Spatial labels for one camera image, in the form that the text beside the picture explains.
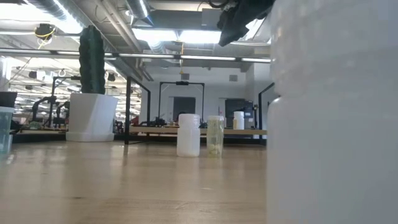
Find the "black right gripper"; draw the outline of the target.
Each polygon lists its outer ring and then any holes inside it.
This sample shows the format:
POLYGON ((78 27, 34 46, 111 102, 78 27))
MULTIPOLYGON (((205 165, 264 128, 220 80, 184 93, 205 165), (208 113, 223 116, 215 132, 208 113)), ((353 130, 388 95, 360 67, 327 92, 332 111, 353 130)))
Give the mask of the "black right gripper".
POLYGON ((235 7, 224 7, 217 23, 221 31, 218 45, 224 47, 244 37, 246 27, 255 19, 264 19, 270 13, 275 0, 229 0, 235 7))

